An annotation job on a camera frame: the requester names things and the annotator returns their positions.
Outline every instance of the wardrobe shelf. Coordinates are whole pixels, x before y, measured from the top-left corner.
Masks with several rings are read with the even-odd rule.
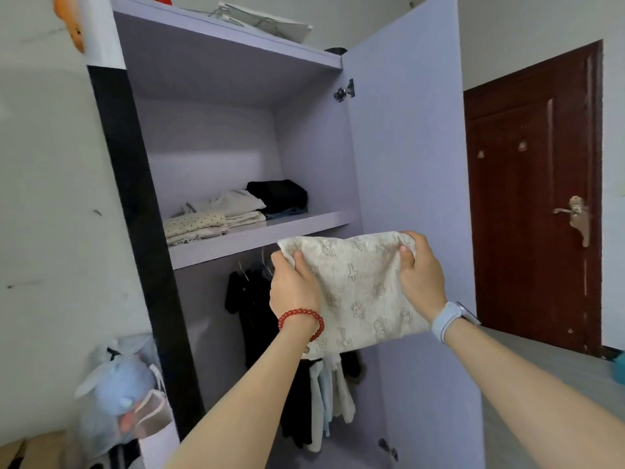
[[[152,0],[111,0],[135,94],[273,107],[342,60],[263,32]]]
[[[280,239],[309,235],[347,225],[358,218],[355,211],[299,216],[257,222],[232,228],[227,234],[169,248],[174,270],[227,255],[276,243]]]

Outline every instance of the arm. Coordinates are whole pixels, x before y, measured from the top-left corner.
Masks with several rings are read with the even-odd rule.
[[[430,323],[447,302],[441,266],[424,236],[402,247],[402,287]],[[622,468],[625,423],[561,380],[527,362],[466,320],[445,334],[449,347],[543,469]]]
[[[270,306],[279,317],[303,307],[319,310],[321,292],[301,252],[295,269],[282,252],[276,267]],[[317,329],[307,315],[291,316],[261,358],[206,414],[169,461],[169,469],[263,468],[302,352]]]

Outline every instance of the red beaded bracelet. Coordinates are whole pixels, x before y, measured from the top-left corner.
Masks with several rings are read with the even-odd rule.
[[[295,315],[309,315],[309,316],[314,317],[317,320],[317,322],[319,323],[319,329],[317,329],[317,332],[315,332],[312,335],[310,342],[314,341],[316,338],[321,336],[321,333],[326,328],[325,324],[323,323],[323,318],[318,313],[315,313],[312,309],[299,308],[299,309],[292,309],[291,311],[286,311],[286,313],[283,314],[277,320],[277,327],[278,327],[278,329],[280,329],[280,331],[281,331],[282,327],[285,325],[286,318],[288,318],[289,316],[295,316]]]

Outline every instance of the brown door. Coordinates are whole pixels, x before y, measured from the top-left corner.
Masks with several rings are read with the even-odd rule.
[[[465,92],[478,317],[592,354],[601,345],[600,63],[595,43]],[[590,236],[569,224],[583,229],[586,214]]]

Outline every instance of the smartwatch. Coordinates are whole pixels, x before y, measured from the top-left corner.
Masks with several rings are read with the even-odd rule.
[[[477,317],[475,317],[459,301],[455,303],[447,303],[445,307],[442,308],[441,314],[432,323],[432,332],[443,344],[445,344],[445,332],[447,331],[447,328],[458,318],[464,318],[476,326],[480,325]]]

